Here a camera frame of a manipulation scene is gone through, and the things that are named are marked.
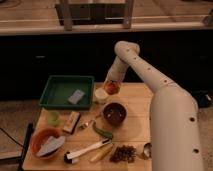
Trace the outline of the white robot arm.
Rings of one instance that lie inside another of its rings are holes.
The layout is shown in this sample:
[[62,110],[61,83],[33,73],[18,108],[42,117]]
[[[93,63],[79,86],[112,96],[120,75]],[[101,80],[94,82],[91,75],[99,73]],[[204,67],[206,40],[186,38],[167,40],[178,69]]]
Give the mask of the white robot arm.
[[116,58],[104,89],[120,90],[126,70],[132,68],[153,92],[150,104],[152,171],[204,171],[197,121],[198,104],[192,95],[140,56],[136,43],[115,44]]

